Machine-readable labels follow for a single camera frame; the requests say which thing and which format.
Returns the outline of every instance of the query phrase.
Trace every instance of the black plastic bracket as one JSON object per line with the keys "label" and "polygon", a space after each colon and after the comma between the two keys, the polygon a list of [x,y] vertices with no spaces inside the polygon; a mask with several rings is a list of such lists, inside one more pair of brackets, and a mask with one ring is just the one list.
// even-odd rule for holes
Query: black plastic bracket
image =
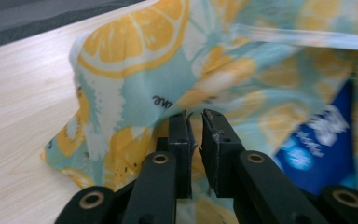
{"label": "black plastic bracket", "polygon": [[226,118],[216,111],[205,109],[202,114],[202,145],[200,154],[209,185],[219,198],[232,198],[234,164],[245,150],[240,138]]}

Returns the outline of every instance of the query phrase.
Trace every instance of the blue package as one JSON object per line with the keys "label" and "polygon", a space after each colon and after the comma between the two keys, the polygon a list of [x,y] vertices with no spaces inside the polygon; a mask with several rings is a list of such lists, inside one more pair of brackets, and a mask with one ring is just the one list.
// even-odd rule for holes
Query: blue package
{"label": "blue package", "polygon": [[274,160],[298,187],[313,194],[328,185],[355,187],[350,80],[331,105],[290,135]]}

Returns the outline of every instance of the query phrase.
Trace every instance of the light wood surface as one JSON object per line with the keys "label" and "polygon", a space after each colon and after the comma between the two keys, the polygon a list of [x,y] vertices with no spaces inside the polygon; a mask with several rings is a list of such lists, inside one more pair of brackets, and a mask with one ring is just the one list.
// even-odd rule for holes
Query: light wood surface
{"label": "light wood surface", "polygon": [[79,191],[39,159],[78,109],[69,50],[82,33],[154,2],[0,47],[0,223],[53,223]]}

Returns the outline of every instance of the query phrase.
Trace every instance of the screw hole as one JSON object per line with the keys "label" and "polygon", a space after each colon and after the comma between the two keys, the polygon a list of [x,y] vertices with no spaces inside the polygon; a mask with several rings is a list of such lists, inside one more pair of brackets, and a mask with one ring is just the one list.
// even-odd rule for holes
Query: screw hole
{"label": "screw hole", "polygon": [[169,160],[169,158],[166,155],[158,154],[153,158],[153,163],[156,164],[162,164]]}
{"label": "screw hole", "polygon": [[261,163],[265,160],[264,157],[262,157],[258,154],[255,154],[255,153],[249,154],[247,156],[247,158],[249,161],[254,162],[254,163]]}
{"label": "screw hole", "polygon": [[301,214],[301,213],[293,213],[292,219],[297,224],[311,224],[312,223],[312,220],[309,217],[307,217],[306,215]]}
{"label": "screw hole", "polygon": [[334,190],[333,197],[339,203],[345,204],[349,207],[358,208],[358,196],[345,189]]}
{"label": "screw hole", "polygon": [[103,194],[100,191],[93,191],[84,195],[79,202],[80,207],[91,209],[103,202]]}

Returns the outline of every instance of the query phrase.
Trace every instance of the lemon print fabric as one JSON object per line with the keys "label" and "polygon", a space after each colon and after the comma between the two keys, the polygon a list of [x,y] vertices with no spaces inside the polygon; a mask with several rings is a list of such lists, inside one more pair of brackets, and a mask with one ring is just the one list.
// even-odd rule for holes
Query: lemon print fabric
{"label": "lemon print fabric", "polygon": [[[358,159],[358,1],[148,4],[75,42],[70,59],[79,110],[46,144],[43,161],[81,188],[118,190],[137,177],[157,138],[166,137],[169,116],[193,113],[200,145],[204,108],[223,113],[246,149],[273,156],[350,77]],[[192,167],[194,198],[178,216],[190,214],[186,223],[235,223],[232,202],[207,194],[197,150]]]}
{"label": "lemon print fabric", "polygon": [[189,2],[158,1],[107,23],[86,39],[80,64],[95,75],[115,78],[162,65],[183,41]]}
{"label": "lemon print fabric", "polygon": [[61,173],[71,177],[75,181],[75,183],[82,189],[95,185],[94,181],[89,176],[87,176],[86,174],[82,173],[81,171],[75,168],[72,167],[63,168],[61,169]]}
{"label": "lemon print fabric", "polygon": [[58,149],[65,157],[70,157],[85,141],[84,124],[89,122],[90,105],[81,88],[77,89],[77,99],[81,110],[75,113],[56,137]]}

